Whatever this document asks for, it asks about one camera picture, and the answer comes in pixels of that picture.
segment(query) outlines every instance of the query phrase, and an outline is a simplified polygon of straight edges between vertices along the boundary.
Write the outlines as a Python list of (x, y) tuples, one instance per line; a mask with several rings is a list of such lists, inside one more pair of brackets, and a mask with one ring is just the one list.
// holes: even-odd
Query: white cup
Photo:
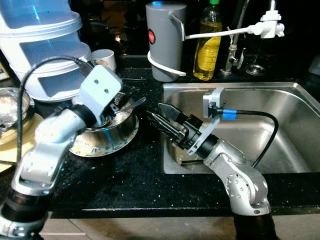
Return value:
[(100, 64), (115, 72), (117, 65), (114, 51), (110, 49), (100, 49), (91, 53), (91, 59), (94, 64)]

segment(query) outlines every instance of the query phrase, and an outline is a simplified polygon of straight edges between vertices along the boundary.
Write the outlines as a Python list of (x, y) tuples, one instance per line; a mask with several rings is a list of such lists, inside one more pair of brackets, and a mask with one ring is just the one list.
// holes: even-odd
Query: grey canister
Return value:
[[(169, 13), (174, 13), (185, 24), (187, 5), (175, 1), (154, 1), (145, 8), (151, 58), (179, 71), (183, 48), (181, 29), (169, 18)], [(152, 76), (158, 81), (172, 82), (179, 77), (154, 65), (151, 67)]]

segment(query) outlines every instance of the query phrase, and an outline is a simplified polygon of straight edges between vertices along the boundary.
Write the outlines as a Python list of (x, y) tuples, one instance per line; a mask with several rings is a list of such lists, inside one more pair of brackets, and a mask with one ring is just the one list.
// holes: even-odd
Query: metal pot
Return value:
[[(122, 107), (133, 104), (132, 98)], [(87, 128), (82, 134), (82, 139), (90, 146), (97, 148), (112, 148), (128, 140), (135, 129), (137, 117), (134, 109), (118, 113), (113, 119), (109, 119), (103, 126)]]
[[(17, 99), (19, 89), (15, 87), (0, 88), (0, 145), (17, 138)], [(35, 102), (24, 92), (22, 96), (22, 132), (32, 125), (35, 114)]]

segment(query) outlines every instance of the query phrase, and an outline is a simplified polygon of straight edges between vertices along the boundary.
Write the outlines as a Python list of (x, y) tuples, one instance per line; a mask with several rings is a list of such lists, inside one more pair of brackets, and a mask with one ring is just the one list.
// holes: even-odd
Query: faucet handle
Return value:
[(242, 52), (241, 52), (241, 56), (240, 56), (240, 58), (238, 59), (238, 61), (237, 61), (237, 63), (236, 63), (236, 68), (237, 69), (240, 69), (241, 68), (241, 65), (242, 65), (242, 63), (243, 63), (243, 61), (244, 61), (244, 53), (245, 53), (245, 50), (246, 50), (246, 48), (244, 47), (243, 48), (243, 50), (242, 50)]
[(229, 58), (229, 62), (232, 63), (233, 66), (236, 66), (237, 69), (241, 68), (241, 65), (244, 61), (244, 52), (246, 48), (244, 47), (239, 58), (235, 58), (234, 56)]

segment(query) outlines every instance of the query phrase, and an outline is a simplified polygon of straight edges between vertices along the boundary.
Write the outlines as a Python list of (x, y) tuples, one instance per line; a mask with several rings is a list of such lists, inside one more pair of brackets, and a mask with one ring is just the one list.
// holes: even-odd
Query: blue cable connector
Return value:
[(236, 109), (224, 109), (222, 112), (222, 119), (236, 120), (237, 110)]

